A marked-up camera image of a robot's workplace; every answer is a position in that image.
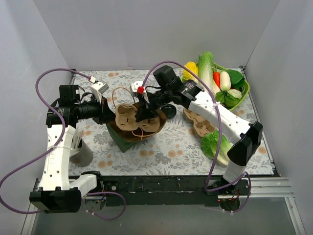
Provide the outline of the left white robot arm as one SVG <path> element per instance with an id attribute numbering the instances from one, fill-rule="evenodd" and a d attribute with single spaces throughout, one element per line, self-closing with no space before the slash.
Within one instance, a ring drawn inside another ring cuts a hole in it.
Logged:
<path id="1" fill-rule="evenodd" d="M 80 120 L 93 119 L 106 124 L 115 119 L 103 93 L 105 82 L 91 85 L 91 100 L 81 101 L 78 85 L 61 85 L 59 98 L 52 103 L 46 116 L 47 148 L 45 166 L 37 191 L 32 191 L 30 202 L 45 213 L 78 212 L 82 197 L 87 193 L 100 195 L 104 184 L 99 173 L 84 173 L 74 182 L 69 181 L 68 166 L 76 124 Z"/>

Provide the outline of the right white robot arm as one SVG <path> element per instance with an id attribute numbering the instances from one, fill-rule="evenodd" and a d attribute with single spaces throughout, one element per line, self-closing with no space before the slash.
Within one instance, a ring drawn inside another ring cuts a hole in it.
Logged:
<path id="1" fill-rule="evenodd" d="M 155 93 L 147 92 L 145 81 L 131 84 L 131 92 L 139 99 L 139 109 L 136 121 L 158 116 L 157 110 L 161 106 L 173 102 L 202 116 L 219 129 L 233 146 L 227 155 L 230 162 L 223 174 L 220 187 L 205 188 L 208 192 L 221 190 L 231 195 L 239 189 L 239 181 L 244 176 L 245 168 L 261 144 L 263 126 L 259 122 L 250 123 L 239 118 L 231 111 L 218 104 L 211 91 L 200 81 L 182 82 L 172 67 L 165 65 L 157 69 L 153 76 L 160 86 Z"/>

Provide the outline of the grey straw holder cup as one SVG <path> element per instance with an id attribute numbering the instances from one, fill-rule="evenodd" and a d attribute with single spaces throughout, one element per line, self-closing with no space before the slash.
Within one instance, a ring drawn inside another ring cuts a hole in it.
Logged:
<path id="1" fill-rule="evenodd" d="M 86 167 L 93 160 L 93 151 L 84 142 L 80 141 L 79 147 L 71 150 L 69 161 L 77 167 Z"/>

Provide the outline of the brown pulp cup carrier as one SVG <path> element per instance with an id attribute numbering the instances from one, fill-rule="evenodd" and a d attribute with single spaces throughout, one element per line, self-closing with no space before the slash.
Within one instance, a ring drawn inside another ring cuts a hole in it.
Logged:
<path id="1" fill-rule="evenodd" d="M 136 122 L 138 109 L 131 104 L 119 104 L 115 108 L 115 124 L 122 131 L 135 131 L 141 128 L 145 132 L 156 132 L 160 128 L 159 117 Z"/>

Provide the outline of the green brown paper bag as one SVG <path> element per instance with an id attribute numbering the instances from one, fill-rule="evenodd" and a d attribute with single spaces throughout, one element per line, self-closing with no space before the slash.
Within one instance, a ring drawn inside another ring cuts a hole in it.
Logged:
<path id="1" fill-rule="evenodd" d="M 116 104 L 115 102 L 116 99 L 114 97 L 111 98 L 111 101 L 114 106 L 114 113 L 115 113 L 116 106 L 119 104 L 125 103 L 125 104 L 131 104 L 135 106 L 138 103 L 136 101 L 133 101 L 131 103 L 123 102 L 123 103 Z M 118 148 L 122 152 L 126 152 L 136 143 L 143 141 L 149 138 L 150 136 L 153 136 L 161 131 L 161 129 L 163 128 L 163 126 L 165 125 L 167 121 L 167 117 L 161 109 L 157 109 L 157 112 L 159 113 L 160 128 L 156 132 L 145 132 L 141 128 L 138 128 L 135 131 L 122 131 L 116 126 L 115 120 L 114 120 L 106 124 L 110 137 L 113 139 L 115 144 L 118 146 Z"/>

